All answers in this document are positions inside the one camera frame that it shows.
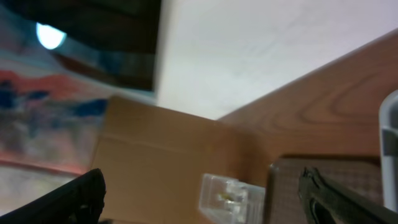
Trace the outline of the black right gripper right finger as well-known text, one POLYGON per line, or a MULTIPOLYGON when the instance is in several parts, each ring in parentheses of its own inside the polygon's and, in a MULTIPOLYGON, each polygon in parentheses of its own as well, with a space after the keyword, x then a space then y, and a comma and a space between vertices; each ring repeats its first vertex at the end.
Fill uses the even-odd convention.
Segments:
POLYGON ((396 212, 323 177, 314 167, 301 173, 298 196, 308 223, 397 223, 396 212))

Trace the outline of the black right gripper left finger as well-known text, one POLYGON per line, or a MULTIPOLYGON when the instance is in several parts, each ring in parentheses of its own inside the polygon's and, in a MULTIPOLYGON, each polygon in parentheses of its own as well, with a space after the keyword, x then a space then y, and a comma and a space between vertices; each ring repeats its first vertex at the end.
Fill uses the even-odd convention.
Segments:
POLYGON ((105 195, 103 173, 93 169, 1 216, 1 224, 97 224, 105 195))

